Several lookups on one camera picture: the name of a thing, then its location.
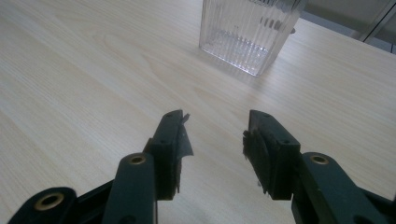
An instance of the transparent plastic cup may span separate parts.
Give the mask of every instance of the transparent plastic cup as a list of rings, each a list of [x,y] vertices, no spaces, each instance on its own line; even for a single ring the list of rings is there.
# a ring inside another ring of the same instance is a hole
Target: transparent plastic cup
[[[274,61],[306,0],[204,0],[199,46],[259,76]]]

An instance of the light wood tabletop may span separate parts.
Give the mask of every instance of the light wood tabletop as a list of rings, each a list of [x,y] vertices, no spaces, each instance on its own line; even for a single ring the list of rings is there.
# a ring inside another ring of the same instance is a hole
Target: light wood tabletop
[[[260,77],[198,48],[202,1],[0,0],[0,223],[51,187],[114,178],[176,109],[194,151],[159,223],[294,223],[242,154],[250,109],[336,159],[360,187],[396,189],[396,55],[299,20]]]

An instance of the brass insert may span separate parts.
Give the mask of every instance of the brass insert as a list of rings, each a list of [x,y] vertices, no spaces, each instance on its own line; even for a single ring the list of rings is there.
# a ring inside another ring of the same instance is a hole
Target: brass insert
[[[39,199],[35,203],[35,210],[46,211],[56,207],[64,200],[64,195],[61,192],[49,193]]]
[[[329,164],[329,161],[323,157],[323,156],[319,156],[319,155],[313,155],[311,156],[311,161],[320,165],[327,165]]]
[[[144,163],[145,161],[146,157],[144,157],[143,155],[136,155],[131,158],[130,163],[133,165],[138,165]]]

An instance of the black plastic part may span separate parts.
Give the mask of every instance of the black plastic part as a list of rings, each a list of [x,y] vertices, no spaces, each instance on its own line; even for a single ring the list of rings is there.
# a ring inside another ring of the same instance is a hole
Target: black plastic part
[[[157,223],[154,159],[151,155],[135,153],[120,161],[102,223]]]
[[[296,224],[318,224],[319,219],[314,205],[311,203],[301,179],[297,178],[297,176],[293,186],[291,211]]]
[[[301,210],[293,210],[300,213],[294,214],[295,217],[316,213],[319,223],[388,223],[332,158],[315,152],[305,153],[298,174],[315,211],[303,214]]]
[[[387,218],[389,223],[396,224],[396,197],[391,201],[366,189],[361,189],[361,191],[370,203],[373,204],[376,210]]]
[[[165,114],[144,149],[155,160],[157,200],[173,199],[180,186],[181,159],[192,155],[184,127],[188,117],[183,117],[182,110]]]
[[[273,200],[290,200],[300,143],[271,115],[250,110],[244,154]]]
[[[8,223],[64,223],[76,198],[76,193],[70,188],[45,189],[26,201]]]
[[[78,197],[65,223],[101,223],[113,180]]]

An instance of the clear plastic container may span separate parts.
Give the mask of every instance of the clear plastic container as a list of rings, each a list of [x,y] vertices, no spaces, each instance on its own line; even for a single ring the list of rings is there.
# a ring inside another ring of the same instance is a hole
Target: clear plastic container
[[[204,0],[199,46],[259,76],[274,61],[306,0]]]

